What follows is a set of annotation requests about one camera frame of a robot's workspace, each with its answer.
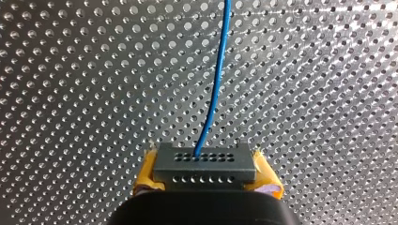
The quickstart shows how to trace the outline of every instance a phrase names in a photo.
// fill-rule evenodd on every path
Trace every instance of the perforated background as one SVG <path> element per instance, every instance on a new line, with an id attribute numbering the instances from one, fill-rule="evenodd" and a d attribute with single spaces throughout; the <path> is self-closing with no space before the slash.
<path id="1" fill-rule="evenodd" d="M 234 0 L 208 146 L 264 149 L 304 224 L 398 224 L 396 1 Z M 194 146 L 222 1 L 0 3 L 2 224 L 106 224 Z"/>

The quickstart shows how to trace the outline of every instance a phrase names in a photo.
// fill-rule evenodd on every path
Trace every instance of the perforated metal sheet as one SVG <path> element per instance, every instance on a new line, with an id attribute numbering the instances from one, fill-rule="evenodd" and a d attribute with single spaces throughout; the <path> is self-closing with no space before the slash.
<path id="1" fill-rule="evenodd" d="M 221 1 L 0 3 L 2 224 L 105 224 L 194 146 Z M 304 224 L 397 224 L 396 1 L 234 1 L 208 146 L 264 149 Z"/>

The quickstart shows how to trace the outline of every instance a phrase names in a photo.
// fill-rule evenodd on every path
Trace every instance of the blue wire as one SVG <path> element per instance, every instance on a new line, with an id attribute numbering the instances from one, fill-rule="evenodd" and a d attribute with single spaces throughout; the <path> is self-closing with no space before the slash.
<path id="1" fill-rule="evenodd" d="M 196 144 L 195 149 L 193 151 L 193 155 L 196 158 L 199 157 L 200 152 L 202 150 L 202 146 L 206 141 L 207 132 L 210 129 L 210 126 L 213 122 L 214 112 L 216 110 L 217 100 L 219 98 L 220 82 L 222 79 L 222 63 L 225 55 L 226 40 L 228 38 L 230 12 L 231 12 L 231 0 L 225 0 L 223 19 L 222 19 L 222 36 L 220 39 L 219 52 L 217 56 L 216 74 L 214 75 L 213 92 L 211 94 L 210 107 L 208 108 L 205 126 L 202 129 L 202 133 L 200 134 L 198 143 Z"/>

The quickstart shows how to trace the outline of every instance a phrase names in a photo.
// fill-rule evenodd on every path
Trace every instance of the black object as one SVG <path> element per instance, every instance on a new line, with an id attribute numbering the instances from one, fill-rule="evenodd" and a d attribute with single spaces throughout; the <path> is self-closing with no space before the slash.
<path id="1" fill-rule="evenodd" d="M 193 148 L 174 148 L 161 143 L 153 168 L 153 178 L 167 189 L 242 189 L 255 180 L 249 145 L 237 148 L 202 148 L 193 157 Z"/>
<path id="2" fill-rule="evenodd" d="M 254 191 L 153 191 L 124 202 L 108 225 L 299 225 L 282 202 Z"/>

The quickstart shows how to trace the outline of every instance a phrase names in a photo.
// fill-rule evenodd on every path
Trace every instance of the yellow component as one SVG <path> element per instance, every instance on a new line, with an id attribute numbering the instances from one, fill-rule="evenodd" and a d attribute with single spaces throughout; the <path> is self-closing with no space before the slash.
<path id="1" fill-rule="evenodd" d="M 253 161 L 255 169 L 257 170 L 255 175 L 255 181 L 252 184 L 245 185 L 245 189 L 255 190 L 265 185 L 274 185 L 279 187 L 280 190 L 273 191 L 272 195 L 276 199 L 281 199 L 284 192 L 282 182 L 269 166 L 264 155 L 260 151 L 255 151 L 253 154 Z"/>
<path id="2" fill-rule="evenodd" d="M 155 164 L 157 154 L 158 151 L 156 149 L 152 149 L 146 152 L 143 168 L 141 168 L 140 173 L 138 173 L 137 180 L 135 181 L 133 186 L 134 195 L 137 193 L 138 187 L 165 190 L 163 183 L 154 182 L 152 179 L 152 169 L 153 165 Z"/>

